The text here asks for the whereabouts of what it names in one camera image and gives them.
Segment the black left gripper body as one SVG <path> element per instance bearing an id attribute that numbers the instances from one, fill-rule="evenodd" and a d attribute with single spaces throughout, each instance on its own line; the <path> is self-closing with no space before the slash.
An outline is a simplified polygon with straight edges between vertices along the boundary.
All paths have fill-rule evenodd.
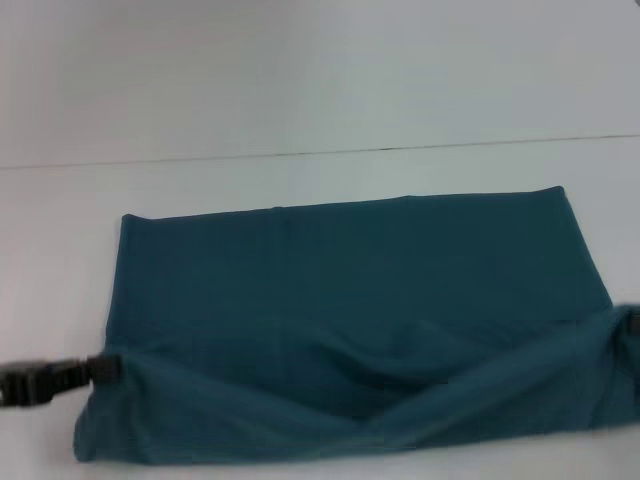
<path id="1" fill-rule="evenodd" d="M 1 365 L 1 407 L 30 408 L 50 403 L 58 394 L 57 362 L 20 361 Z"/>

